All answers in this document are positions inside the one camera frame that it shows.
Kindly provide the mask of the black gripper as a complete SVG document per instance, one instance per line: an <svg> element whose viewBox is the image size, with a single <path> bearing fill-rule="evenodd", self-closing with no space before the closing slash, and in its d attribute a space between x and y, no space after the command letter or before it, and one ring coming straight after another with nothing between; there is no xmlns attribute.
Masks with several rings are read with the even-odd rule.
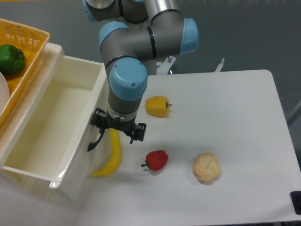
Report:
<svg viewBox="0 0 301 226"><path fill-rule="evenodd" d="M135 118L137 111L132 113L118 113L105 112L100 108L96 108L90 124L96 126L99 129L99 133L103 134L107 129L115 129L123 132L128 137L130 137L130 144L134 141L142 142L145 137L145 131L147 124L138 123L135 124Z"/></svg>

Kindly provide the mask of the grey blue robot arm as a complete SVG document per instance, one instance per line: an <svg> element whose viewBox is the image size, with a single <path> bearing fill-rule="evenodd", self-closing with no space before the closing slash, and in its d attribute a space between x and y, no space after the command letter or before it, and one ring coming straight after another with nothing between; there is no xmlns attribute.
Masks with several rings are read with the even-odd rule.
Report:
<svg viewBox="0 0 301 226"><path fill-rule="evenodd" d="M175 0L85 0L91 21L107 23L99 31L109 84L108 105L96 108L91 125L103 135L107 129L122 131L132 141L143 141L146 124L135 119L149 74L146 62L193 52L199 31L194 19L184 18Z"/></svg>

